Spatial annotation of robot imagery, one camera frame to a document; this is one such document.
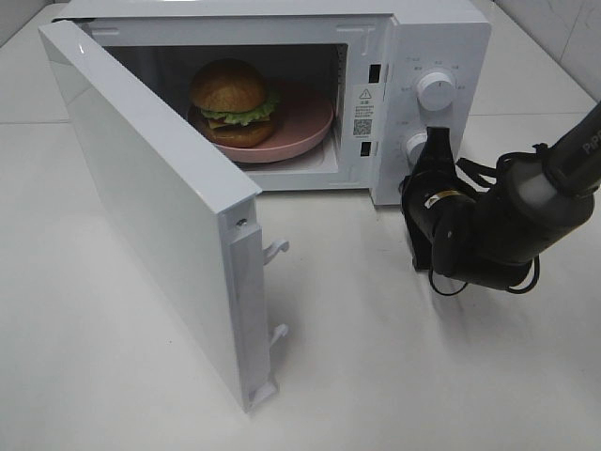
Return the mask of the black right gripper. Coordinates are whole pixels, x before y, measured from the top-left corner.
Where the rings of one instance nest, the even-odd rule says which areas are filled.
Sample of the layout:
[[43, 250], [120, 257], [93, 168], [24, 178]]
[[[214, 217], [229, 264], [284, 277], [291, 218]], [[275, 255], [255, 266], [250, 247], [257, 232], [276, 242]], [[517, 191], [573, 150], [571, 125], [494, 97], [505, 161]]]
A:
[[474, 189], [455, 170], [450, 129], [428, 127], [424, 148], [401, 186], [401, 211], [416, 271], [432, 268], [432, 244], [466, 244]]

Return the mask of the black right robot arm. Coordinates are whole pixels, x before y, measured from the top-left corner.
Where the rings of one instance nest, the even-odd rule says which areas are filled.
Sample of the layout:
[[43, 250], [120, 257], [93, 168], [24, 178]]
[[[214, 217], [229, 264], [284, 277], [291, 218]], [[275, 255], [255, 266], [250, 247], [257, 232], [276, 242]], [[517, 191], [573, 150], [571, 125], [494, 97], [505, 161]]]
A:
[[599, 186], [598, 107], [553, 146], [505, 153], [493, 167], [454, 159], [449, 129], [429, 127], [399, 186], [413, 267], [524, 294], [540, 254], [592, 216]]

